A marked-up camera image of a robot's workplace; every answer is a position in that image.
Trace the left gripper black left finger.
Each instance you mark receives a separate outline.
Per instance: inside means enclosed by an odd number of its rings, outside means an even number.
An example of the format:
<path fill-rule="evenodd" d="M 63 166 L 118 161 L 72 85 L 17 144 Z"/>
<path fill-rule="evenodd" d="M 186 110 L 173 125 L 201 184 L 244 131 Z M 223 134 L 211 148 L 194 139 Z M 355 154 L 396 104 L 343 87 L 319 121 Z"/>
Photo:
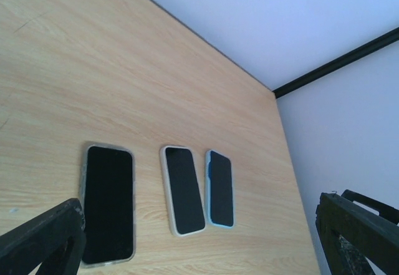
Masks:
<path fill-rule="evenodd" d="M 70 198 L 1 235 L 1 274 L 77 274 L 84 227 L 80 201 Z"/>

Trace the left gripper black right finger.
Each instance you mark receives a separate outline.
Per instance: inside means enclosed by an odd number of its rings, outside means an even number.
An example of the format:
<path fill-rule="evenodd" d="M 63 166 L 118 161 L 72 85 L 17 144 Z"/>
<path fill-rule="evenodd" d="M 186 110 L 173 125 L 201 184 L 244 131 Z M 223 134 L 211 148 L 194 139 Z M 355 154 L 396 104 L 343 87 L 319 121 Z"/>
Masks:
<path fill-rule="evenodd" d="M 345 190 L 322 193 L 315 225 L 332 274 L 398 274 L 398 210 Z"/>

